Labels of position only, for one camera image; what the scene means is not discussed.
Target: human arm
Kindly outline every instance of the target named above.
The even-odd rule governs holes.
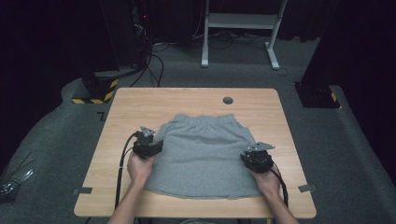
[[[109,224],[134,223],[134,214],[140,200],[140,195],[149,179],[155,158],[154,156],[143,161],[131,152],[128,160],[128,173],[132,178],[132,182],[108,221]]]
[[[279,175],[279,171],[275,166],[272,168],[274,172]],[[298,223],[297,219],[291,213],[289,208],[283,203],[280,197],[280,182],[278,177],[268,171],[264,174],[257,174],[251,172],[256,179],[259,190],[264,195],[265,200],[268,202],[270,210],[279,224],[294,224]]]

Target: yellow and black tape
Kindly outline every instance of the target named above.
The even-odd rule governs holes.
[[[117,84],[119,81],[116,79],[112,81],[108,87],[108,90],[105,91],[106,95],[102,97],[101,99],[99,98],[91,98],[91,97],[73,97],[73,103],[82,105],[82,104],[106,104],[110,101],[111,97],[114,94],[114,90],[116,89]]]
[[[335,96],[334,92],[332,92],[332,100],[333,100],[334,102],[337,102],[337,97]]]

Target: wrist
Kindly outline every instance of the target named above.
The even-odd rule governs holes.
[[[280,194],[278,193],[264,191],[262,194],[264,195],[264,198],[268,202],[283,202],[283,199],[280,197]]]
[[[145,188],[145,183],[138,180],[132,180],[129,188],[127,189],[124,199],[125,198],[135,198],[143,191]]]
[[[131,186],[135,189],[143,189],[146,186],[147,179],[143,177],[136,177],[132,179]]]

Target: wooden table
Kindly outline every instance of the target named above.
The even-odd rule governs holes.
[[[224,104],[224,97],[232,97],[233,103]],[[135,131],[140,131],[140,126],[158,131],[162,124],[176,114],[192,117],[234,114],[242,125],[250,129],[256,141],[276,146],[270,154],[287,184],[290,211],[298,218],[316,215],[310,192],[301,193],[298,189],[299,186],[306,185],[304,171],[275,90],[120,88],[116,92],[83,184],[83,188],[92,188],[92,192],[79,194],[75,207],[77,216],[112,215],[120,155],[126,140]],[[120,197],[131,182],[127,170],[123,171]],[[262,196],[199,200],[181,199],[145,190],[136,216],[255,218],[272,217],[272,214]]]

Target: white metal frame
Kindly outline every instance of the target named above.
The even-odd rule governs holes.
[[[243,29],[263,29],[273,30],[271,33],[271,40],[265,42],[265,49],[271,61],[274,70],[279,69],[274,53],[274,44],[276,40],[277,31],[282,22],[283,12],[288,0],[282,0],[280,9],[276,15],[257,15],[257,14],[230,14],[230,13],[209,13],[209,0],[206,0],[205,8],[205,33],[204,45],[202,50],[202,67],[209,66],[209,47],[208,47],[208,33],[209,27],[220,28],[243,28]]]

